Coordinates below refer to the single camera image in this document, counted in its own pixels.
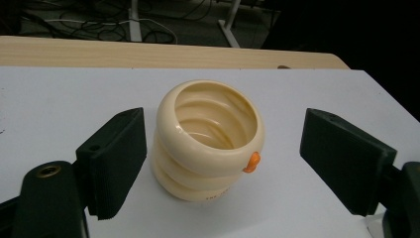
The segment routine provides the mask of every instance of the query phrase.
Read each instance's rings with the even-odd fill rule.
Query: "orange tab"
[[[260,156],[260,153],[253,152],[253,154],[251,155],[250,161],[248,162],[247,167],[244,168],[243,171],[245,173],[252,173],[257,168],[257,165],[259,164],[261,159],[262,157]]]

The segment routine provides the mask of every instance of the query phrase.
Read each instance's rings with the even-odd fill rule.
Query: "cup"
[[[211,200],[256,169],[263,140],[262,117],[244,94],[215,80],[187,81],[157,110],[153,172],[178,198]]]

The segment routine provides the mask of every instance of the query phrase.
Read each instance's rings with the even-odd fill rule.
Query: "dark background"
[[[331,53],[420,119],[420,1],[287,0],[263,49]]]

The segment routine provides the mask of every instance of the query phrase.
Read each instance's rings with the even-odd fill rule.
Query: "white table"
[[[88,216],[95,237],[370,237],[299,156],[305,110],[335,113],[418,161],[420,124],[362,71],[0,67],[0,201],[19,195],[30,169],[74,162],[75,150],[116,113],[144,107],[148,147],[158,104],[182,81],[224,81],[262,114],[262,162],[219,199],[185,202],[155,180],[149,160],[120,212]]]

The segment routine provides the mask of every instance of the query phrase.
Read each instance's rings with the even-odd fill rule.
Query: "black plastic part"
[[[366,216],[377,208],[396,151],[337,115],[308,108],[300,155],[350,212]]]
[[[73,167],[91,215],[102,220],[118,213],[146,154],[143,108],[115,115],[76,150]]]
[[[88,237],[70,163],[51,162],[29,171],[17,199],[12,238]]]
[[[397,217],[388,210],[383,215],[382,229],[384,238],[408,238],[410,235],[410,223],[407,217]]]
[[[0,237],[12,236],[13,220],[18,206],[18,197],[0,204]]]
[[[410,224],[409,237],[418,238],[420,237],[420,163],[406,163],[401,171],[402,203]]]
[[[392,167],[382,175],[378,196],[379,202],[386,207],[387,212],[395,218],[405,218],[405,208],[402,203],[402,172]]]

